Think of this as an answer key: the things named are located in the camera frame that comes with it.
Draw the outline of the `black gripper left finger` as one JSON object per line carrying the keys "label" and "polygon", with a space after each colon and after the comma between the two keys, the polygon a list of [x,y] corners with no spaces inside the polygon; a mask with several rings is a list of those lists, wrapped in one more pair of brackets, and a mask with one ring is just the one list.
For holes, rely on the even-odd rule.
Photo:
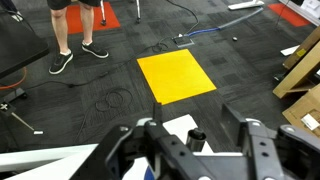
{"label": "black gripper left finger", "polygon": [[214,175],[157,120],[112,128],[70,180],[121,180],[145,157],[155,180],[214,180]]}

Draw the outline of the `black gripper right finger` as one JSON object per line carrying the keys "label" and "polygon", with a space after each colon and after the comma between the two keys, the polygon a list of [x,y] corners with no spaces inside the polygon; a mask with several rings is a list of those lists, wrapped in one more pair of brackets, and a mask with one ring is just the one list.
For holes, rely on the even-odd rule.
{"label": "black gripper right finger", "polygon": [[222,106],[221,126],[238,155],[199,156],[193,180],[320,180],[319,140],[293,125],[275,130]]}

